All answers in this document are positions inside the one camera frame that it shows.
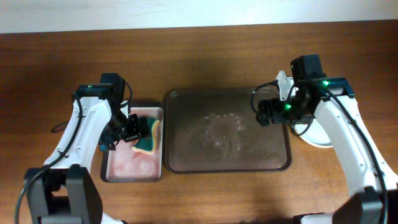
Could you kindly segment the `green and yellow sponge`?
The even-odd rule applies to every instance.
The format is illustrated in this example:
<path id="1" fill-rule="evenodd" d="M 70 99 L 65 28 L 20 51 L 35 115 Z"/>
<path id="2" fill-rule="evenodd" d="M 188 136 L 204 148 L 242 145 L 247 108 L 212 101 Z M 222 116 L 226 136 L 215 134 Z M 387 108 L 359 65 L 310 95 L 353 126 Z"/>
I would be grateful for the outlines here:
<path id="1" fill-rule="evenodd" d="M 157 147 L 157 132 L 160 121 L 155 118 L 143 116 L 139 118 L 141 138 L 133 145 L 132 150 L 145 154 L 152 154 Z"/>

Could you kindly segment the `white plate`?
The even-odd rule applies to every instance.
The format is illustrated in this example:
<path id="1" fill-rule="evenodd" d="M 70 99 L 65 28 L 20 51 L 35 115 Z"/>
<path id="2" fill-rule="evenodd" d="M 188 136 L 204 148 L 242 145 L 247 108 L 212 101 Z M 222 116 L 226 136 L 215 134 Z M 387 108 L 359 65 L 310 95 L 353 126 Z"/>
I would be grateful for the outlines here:
<path id="1" fill-rule="evenodd" d="M 310 126 L 308 124 L 296 124 L 293 128 L 293 133 L 300 134 L 307 127 L 308 130 L 304 134 L 301 134 L 299 136 L 303 141 L 318 148 L 333 147 L 327 133 L 324 131 L 324 129 L 321 127 L 316 119 L 313 119 Z"/>

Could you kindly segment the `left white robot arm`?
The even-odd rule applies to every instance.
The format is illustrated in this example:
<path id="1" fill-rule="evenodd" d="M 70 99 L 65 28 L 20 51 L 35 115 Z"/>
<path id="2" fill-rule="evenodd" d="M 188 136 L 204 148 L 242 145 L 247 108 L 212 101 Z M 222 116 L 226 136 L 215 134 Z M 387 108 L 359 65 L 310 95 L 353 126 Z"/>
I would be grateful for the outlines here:
<path id="1" fill-rule="evenodd" d="M 98 84 L 80 85 L 72 94 L 73 112 L 63 136 L 41 168 L 30 168 L 20 196 L 26 197 L 33 223 L 119 223 L 103 211 L 90 175 L 97 148 L 113 151 L 134 142 L 142 152 L 156 147 L 159 120 L 130 112 L 124 100 L 128 83 L 104 73 Z"/>

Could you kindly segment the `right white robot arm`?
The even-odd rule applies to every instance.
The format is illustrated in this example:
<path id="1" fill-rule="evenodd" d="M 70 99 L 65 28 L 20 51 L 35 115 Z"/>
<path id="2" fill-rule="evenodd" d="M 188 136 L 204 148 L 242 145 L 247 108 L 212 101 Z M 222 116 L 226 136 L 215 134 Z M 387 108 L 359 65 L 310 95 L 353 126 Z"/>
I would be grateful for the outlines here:
<path id="1" fill-rule="evenodd" d="M 270 85 L 279 97 L 251 103 L 261 126 L 317 122 L 338 157 L 349 199 L 333 213 L 297 215 L 294 223 L 397 223 L 397 174 L 367 130 L 354 91 L 343 77 L 328 78 L 317 54 L 291 61 Z"/>

